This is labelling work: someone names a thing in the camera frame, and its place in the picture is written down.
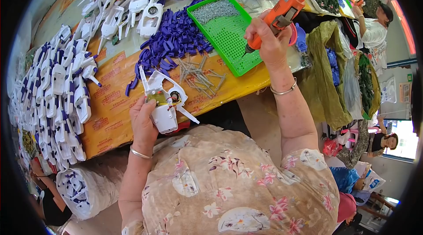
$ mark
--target perforated tray bottom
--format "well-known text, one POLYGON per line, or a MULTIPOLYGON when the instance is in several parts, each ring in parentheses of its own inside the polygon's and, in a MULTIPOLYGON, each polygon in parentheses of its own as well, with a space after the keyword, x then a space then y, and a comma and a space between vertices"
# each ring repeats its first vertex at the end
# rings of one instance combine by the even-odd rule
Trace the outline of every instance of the perforated tray bottom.
POLYGON ((247 44, 244 34, 249 24, 249 22, 238 15, 218 17, 204 25, 204 28, 214 38, 220 50, 226 54, 227 59, 240 76, 262 61, 258 50, 253 53, 247 53, 241 58, 247 44))

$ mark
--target green plastic tray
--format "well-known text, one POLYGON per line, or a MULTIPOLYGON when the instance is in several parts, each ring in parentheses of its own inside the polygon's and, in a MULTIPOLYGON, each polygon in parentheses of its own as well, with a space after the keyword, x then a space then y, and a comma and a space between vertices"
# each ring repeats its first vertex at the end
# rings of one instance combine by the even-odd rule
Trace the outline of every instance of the green plastic tray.
POLYGON ((210 41, 217 53, 219 53, 230 71, 235 77, 239 77, 262 62, 258 50, 253 53, 248 53, 241 58, 245 52, 245 45, 247 44, 247 41, 244 39, 245 29, 251 23, 251 16, 236 2, 236 0, 229 0, 239 11, 240 15, 218 17, 207 22, 205 25, 201 25, 193 16, 192 11, 214 1, 217 0, 204 0, 190 6, 187 8, 187 13, 210 41))

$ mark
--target worktable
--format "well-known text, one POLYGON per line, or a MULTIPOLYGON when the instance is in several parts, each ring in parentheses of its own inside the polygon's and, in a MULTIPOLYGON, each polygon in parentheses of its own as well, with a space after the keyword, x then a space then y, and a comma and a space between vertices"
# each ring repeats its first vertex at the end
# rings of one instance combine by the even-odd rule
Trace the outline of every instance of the worktable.
MULTIPOLYGON (((80 1, 56 0, 41 21, 33 46, 38 47, 49 41, 62 24, 69 25, 74 32, 82 18, 83 6, 77 6, 80 1)), ((191 1, 166 0, 164 10, 170 8, 177 11, 189 5, 191 1)), ((257 10, 261 12, 264 9, 272 8, 277 1, 262 0, 262 7, 257 10)), ((316 13, 310 0, 307 0, 304 10, 316 13)), ((101 32, 98 30, 95 37, 91 39, 87 51, 91 51, 93 54, 97 53, 100 37, 101 32)), ((129 108, 135 104, 139 97, 144 96, 144 90, 142 84, 139 83, 127 97, 125 88, 135 77, 135 63, 138 61, 141 52, 140 45, 146 40, 147 38, 140 37, 135 29, 131 28, 128 37, 123 38, 117 45, 113 46, 111 41, 107 41, 96 59, 98 65, 96 78, 102 83, 102 87, 98 87, 93 82, 87 82, 92 111, 90 120, 84 124, 84 133, 82 134, 87 159, 119 147, 133 139, 129 108)), ((198 54, 190 57, 190 60, 200 62, 202 57, 198 54)), ((288 48, 287 59, 292 72, 301 69, 300 54, 295 46, 288 48)), ((227 73, 227 75, 222 86, 211 99, 190 88, 186 82, 182 82, 181 85, 188 96, 184 108, 194 116, 270 85, 269 74, 264 63, 260 63, 243 76, 235 78, 214 50, 209 53, 209 58, 206 60, 203 69, 205 71, 211 69, 219 74, 227 73)), ((171 77, 178 82, 179 73, 179 67, 169 72, 171 77)), ((209 80, 215 85, 220 81, 217 77, 209 77, 209 80)), ((169 82, 165 82, 163 88, 168 90, 171 85, 169 82)), ((185 120, 187 118, 178 113, 178 122, 185 120)))

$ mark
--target white shirt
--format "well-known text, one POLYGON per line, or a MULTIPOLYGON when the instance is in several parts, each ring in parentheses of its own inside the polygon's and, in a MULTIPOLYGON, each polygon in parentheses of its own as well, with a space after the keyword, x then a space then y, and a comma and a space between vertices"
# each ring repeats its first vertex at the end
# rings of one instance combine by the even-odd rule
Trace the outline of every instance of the white shirt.
POLYGON ((377 19, 365 18, 364 24, 366 26, 366 32, 364 32, 361 38, 364 46, 370 48, 380 45, 385 40, 388 30, 377 19))

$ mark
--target red plastic bag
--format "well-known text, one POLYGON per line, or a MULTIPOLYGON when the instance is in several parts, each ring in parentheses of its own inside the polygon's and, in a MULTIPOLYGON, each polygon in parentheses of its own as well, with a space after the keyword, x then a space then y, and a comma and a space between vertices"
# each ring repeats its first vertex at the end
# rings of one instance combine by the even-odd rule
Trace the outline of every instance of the red plastic bag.
POLYGON ((342 145, 339 144, 336 139, 325 140, 325 146, 323 147, 323 154, 329 157, 336 156, 336 154, 342 149, 342 145))

